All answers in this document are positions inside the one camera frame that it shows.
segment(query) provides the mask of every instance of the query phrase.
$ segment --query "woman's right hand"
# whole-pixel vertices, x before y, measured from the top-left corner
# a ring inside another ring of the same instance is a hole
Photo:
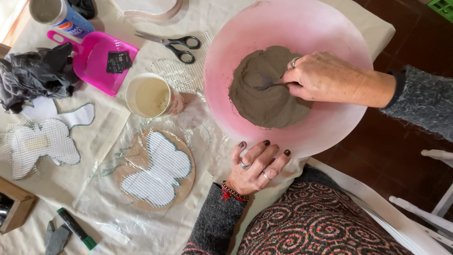
[[[291,159],[289,150],[285,150],[280,156],[274,158],[280,147],[276,144],[271,145],[269,140],[259,142],[250,148],[244,157],[241,157],[241,153],[246,148],[246,142],[240,142],[234,147],[231,153],[233,169],[225,182],[227,187],[242,196],[248,196],[264,188]],[[243,169],[241,162],[248,167]]]
[[[355,103],[384,107],[395,93],[393,75],[363,70],[337,57],[330,51],[305,55],[288,64],[280,79],[289,92],[308,101]]]

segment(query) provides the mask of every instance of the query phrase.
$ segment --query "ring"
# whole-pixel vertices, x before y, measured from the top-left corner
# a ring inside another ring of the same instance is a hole
[[[250,166],[250,165],[245,165],[244,163],[242,163],[242,160],[241,160],[241,162],[239,163],[239,165],[241,165],[242,169],[247,169],[247,167]]]
[[[267,177],[267,175],[266,175],[266,169],[263,170],[263,174],[264,174],[264,177],[266,177],[269,181],[272,180],[271,178]]]
[[[293,60],[291,60],[291,67],[292,68],[296,68],[295,65],[296,65],[296,60],[298,60],[300,57],[295,57],[293,58]]]

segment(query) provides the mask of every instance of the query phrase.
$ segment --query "brown floor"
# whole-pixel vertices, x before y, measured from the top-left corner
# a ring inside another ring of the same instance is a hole
[[[452,23],[417,0],[355,1],[396,29],[374,62],[375,70],[387,72],[410,64],[435,75],[453,77]],[[432,211],[453,183],[453,169],[421,156],[423,149],[453,152],[453,143],[368,108],[351,134],[314,158],[362,181],[385,199],[400,197]],[[445,218],[453,221],[453,207]]]

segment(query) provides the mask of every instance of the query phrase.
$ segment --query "crumpled plastic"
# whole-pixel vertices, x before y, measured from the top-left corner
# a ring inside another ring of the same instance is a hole
[[[43,96],[71,97],[79,77],[72,68],[72,44],[38,52],[11,53],[0,59],[0,103],[13,113],[22,111],[25,101]]]
[[[68,0],[71,8],[87,20],[94,18],[96,14],[92,0]]]

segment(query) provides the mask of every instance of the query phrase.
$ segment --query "beaded bracelet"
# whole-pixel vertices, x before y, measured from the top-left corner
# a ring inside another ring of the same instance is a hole
[[[236,200],[238,200],[239,202],[245,202],[247,203],[249,201],[249,197],[248,196],[241,196],[239,194],[237,194],[236,192],[234,192],[232,189],[230,189],[229,187],[227,187],[225,185],[225,182],[226,181],[222,181],[222,185],[221,185],[221,188],[223,190],[223,195],[222,195],[222,198],[225,198],[225,201],[228,200],[228,198],[230,198],[230,196],[234,197]]]

